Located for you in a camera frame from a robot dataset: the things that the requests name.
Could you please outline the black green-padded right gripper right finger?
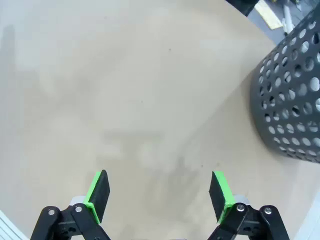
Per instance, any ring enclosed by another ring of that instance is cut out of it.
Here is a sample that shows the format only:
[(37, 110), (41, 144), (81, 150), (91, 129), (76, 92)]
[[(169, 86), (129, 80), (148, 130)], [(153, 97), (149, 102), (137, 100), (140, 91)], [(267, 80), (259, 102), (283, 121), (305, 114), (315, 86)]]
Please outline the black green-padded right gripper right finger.
[(209, 195), (218, 226), (210, 240), (234, 240), (238, 235), (250, 240), (288, 240), (278, 209), (263, 205), (259, 210), (250, 204), (236, 202), (222, 171), (213, 171)]

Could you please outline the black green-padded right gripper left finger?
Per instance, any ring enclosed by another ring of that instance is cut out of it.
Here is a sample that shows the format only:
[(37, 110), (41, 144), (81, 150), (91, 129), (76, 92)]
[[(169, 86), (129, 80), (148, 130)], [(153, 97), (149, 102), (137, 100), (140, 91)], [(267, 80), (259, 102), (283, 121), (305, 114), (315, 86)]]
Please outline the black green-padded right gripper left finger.
[(32, 240), (70, 240), (82, 236), (85, 240), (109, 240), (100, 226), (110, 195), (106, 170), (98, 171), (82, 202), (60, 210), (56, 206), (42, 209), (31, 235)]

